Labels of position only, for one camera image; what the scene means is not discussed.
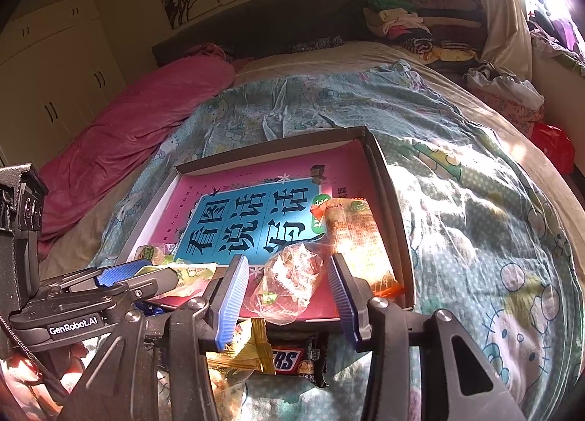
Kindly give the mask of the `left hand red nails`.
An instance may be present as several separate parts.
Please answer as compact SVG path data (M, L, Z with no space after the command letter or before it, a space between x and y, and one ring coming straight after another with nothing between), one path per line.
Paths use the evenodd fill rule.
M71 393L84 372L88 349L77 343L60 351L67 363L60 383ZM1 361L2 420L56 420L60 410L46 388L44 375L32 361L20 353Z

